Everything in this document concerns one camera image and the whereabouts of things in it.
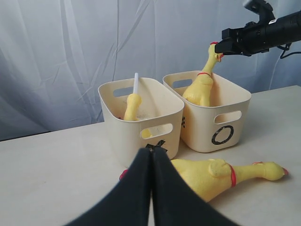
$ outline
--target yellow rubber chicken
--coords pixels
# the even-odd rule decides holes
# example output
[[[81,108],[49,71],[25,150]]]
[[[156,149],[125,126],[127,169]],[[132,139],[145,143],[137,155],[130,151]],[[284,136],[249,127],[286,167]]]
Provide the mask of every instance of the yellow rubber chicken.
[[[138,86],[138,75],[135,74],[135,81],[134,81],[134,91],[132,94],[128,95],[127,97],[127,109],[124,114],[123,120],[125,121],[138,121],[137,119],[137,111],[142,103],[141,96],[137,93],[137,86]],[[148,129],[142,130],[141,137],[146,139],[152,137],[151,132]]]
[[[223,159],[206,161],[174,159],[171,163],[187,185],[206,202],[242,181],[252,178],[273,181],[288,174],[286,169],[274,162],[231,166]]]
[[[222,61],[223,54],[215,53],[217,42],[210,43],[209,58],[201,73],[183,93],[183,98],[199,106],[210,106],[210,92],[213,86],[212,69],[217,62]]]

